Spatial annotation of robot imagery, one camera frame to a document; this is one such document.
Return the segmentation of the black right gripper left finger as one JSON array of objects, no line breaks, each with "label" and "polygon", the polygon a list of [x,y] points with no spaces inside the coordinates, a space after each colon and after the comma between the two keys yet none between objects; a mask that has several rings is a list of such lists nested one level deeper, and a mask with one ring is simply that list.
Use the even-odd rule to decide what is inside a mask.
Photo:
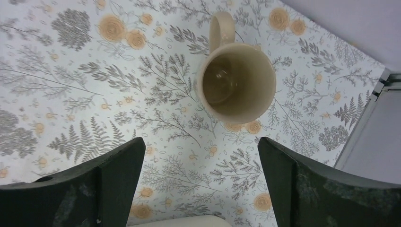
[{"label": "black right gripper left finger", "polygon": [[138,137],[34,182],[1,186],[1,226],[126,226],[145,150]]}]

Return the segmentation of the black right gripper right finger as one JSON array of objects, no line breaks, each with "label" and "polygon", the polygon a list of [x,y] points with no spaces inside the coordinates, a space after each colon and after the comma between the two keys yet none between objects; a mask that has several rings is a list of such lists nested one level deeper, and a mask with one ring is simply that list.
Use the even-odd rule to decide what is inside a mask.
[{"label": "black right gripper right finger", "polygon": [[258,151],[278,226],[400,226],[400,185],[343,172],[267,137]]}]

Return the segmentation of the plain cream mug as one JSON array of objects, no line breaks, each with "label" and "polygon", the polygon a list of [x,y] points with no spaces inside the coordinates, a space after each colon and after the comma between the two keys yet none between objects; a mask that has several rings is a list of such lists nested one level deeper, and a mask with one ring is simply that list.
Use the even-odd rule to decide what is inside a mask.
[{"label": "plain cream mug", "polygon": [[231,14],[215,13],[209,27],[209,55],[194,79],[194,91],[207,112],[232,124],[254,121],[272,104],[276,86],[267,55],[257,45],[235,42]]}]

